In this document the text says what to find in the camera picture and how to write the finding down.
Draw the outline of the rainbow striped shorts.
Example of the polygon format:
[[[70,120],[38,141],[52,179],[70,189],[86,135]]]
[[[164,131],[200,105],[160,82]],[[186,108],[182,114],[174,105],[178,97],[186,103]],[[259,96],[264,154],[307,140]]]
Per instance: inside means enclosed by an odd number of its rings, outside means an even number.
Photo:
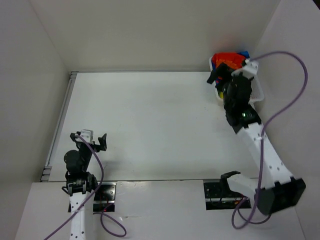
[[[215,71],[220,64],[226,64],[229,68],[237,70],[242,67],[242,62],[248,58],[250,58],[248,51],[219,52],[215,53],[211,57],[210,65],[212,67],[212,71]]]

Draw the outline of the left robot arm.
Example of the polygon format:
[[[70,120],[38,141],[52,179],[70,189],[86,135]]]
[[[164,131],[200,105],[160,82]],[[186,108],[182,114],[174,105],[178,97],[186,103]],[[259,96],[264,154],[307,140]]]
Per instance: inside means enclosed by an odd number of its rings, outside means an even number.
[[[84,129],[70,134],[77,149],[64,155],[66,164],[66,191],[69,195],[71,212],[71,240],[96,240],[94,228],[93,202],[100,194],[102,181],[88,171],[92,156],[107,150],[107,134],[93,140],[93,131]]]

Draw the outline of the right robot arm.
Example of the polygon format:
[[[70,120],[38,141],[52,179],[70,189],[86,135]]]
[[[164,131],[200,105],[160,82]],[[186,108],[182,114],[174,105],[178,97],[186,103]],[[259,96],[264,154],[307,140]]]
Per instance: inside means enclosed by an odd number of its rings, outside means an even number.
[[[294,207],[305,191],[306,184],[302,178],[295,178],[284,165],[266,135],[266,125],[250,104],[252,81],[257,71],[256,62],[239,69],[221,63],[211,71],[207,83],[218,80],[216,89],[223,94],[226,120],[249,149],[259,170],[257,182],[239,171],[222,174],[219,191],[225,197],[233,193],[242,194],[250,199],[261,214],[270,216]]]

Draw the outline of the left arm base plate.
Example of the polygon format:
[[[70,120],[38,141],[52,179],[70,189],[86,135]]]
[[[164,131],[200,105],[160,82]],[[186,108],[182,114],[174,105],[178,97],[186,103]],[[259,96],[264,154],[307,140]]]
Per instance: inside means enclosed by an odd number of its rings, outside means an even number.
[[[114,212],[116,198],[116,182],[103,182],[94,196],[92,201],[93,212]]]

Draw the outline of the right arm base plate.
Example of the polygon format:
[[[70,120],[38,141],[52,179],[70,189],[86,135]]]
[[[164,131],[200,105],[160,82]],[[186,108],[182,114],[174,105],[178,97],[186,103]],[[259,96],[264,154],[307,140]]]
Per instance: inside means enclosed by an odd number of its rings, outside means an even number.
[[[207,211],[213,210],[234,210],[244,199],[244,196],[237,192],[223,192],[219,180],[204,180],[203,189],[205,206]]]

